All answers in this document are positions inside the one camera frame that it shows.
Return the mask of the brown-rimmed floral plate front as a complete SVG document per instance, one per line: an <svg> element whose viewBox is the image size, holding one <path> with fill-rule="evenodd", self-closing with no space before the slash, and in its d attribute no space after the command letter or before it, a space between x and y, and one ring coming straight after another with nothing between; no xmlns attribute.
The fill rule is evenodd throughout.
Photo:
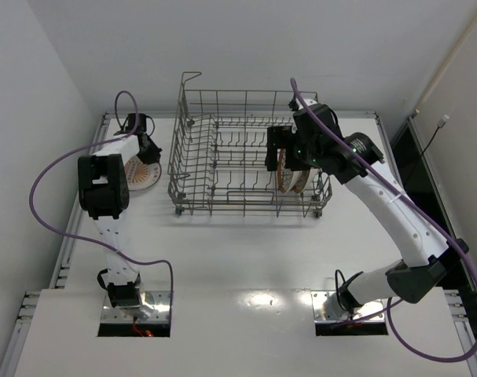
<svg viewBox="0 0 477 377"><path fill-rule="evenodd" d="M277 187L282 193L289 192L294 189L296 182L299 180L301 171L290 170L286 167L286 151L281 148L278 153L277 161Z"/></svg>

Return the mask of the brown-rimmed floral plate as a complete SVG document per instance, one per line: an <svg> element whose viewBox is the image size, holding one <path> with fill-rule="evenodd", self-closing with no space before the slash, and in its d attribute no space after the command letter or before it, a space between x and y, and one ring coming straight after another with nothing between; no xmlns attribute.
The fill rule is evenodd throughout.
<svg viewBox="0 0 477 377"><path fill-rule="evenodd" d="M301 193L303 192L310 181L313 179L311 177L312 169L310 170L302 170L299 172L299 177L297 181L295 182L292 191L295 193Z"/></svg>
<svg viewBox="0 0 477 377"><path fill-rule="evenodd" d="M299 180L301 171L290 170L286 167L286 151L281 148L278 153L277 161L277 187L282 193L289 192L294 189L296 182Z"/></svg>

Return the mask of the white plate orange sunburst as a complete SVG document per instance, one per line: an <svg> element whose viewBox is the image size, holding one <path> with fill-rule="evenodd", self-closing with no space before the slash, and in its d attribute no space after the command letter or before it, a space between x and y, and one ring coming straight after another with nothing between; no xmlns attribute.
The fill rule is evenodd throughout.
<svg viewBox="0 0 477 377"><path fill-rule="evenodd" d="M155 185L162 174L160 163L145 164L137 156L124 166L127 186L131 192L148 189Z"/></svg>

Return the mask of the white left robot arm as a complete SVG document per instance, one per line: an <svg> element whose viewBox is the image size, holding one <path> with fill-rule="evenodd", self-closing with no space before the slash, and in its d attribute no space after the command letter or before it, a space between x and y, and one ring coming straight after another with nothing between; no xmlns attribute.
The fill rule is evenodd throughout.
<svg viewBox="0 0 477 377"><path fill-rule="evenodd" d="M94 220L105 245L106 279L102 282L114 308L141 307L141 277L126 259L129 240L124 227L130 190L125 164L136 157L147 166L160 161L162 149L147 134L144 113L130 113L115 133L119 138L94 154L78 158L78 194L81 208Z"/></svg>

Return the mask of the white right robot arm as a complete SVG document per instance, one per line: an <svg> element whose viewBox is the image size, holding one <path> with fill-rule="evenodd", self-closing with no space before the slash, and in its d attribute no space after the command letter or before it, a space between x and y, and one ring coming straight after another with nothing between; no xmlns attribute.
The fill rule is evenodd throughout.
<svg viewBox="0 0 477 377"><path fill-rule="evenodd" d="M288 104L291 126L267 130L265 165L277 174L281 192L304 191L317 172L333 176L358 197L384 227L401 259L343 282L323 304L329 320L352 317L364 304L390 297L419 302L459 262L468 245L449 243L431 223L406 204L408 196L394 179L383 153L367 135L341 134L335 112L313 99L294 97Z"/></svg>

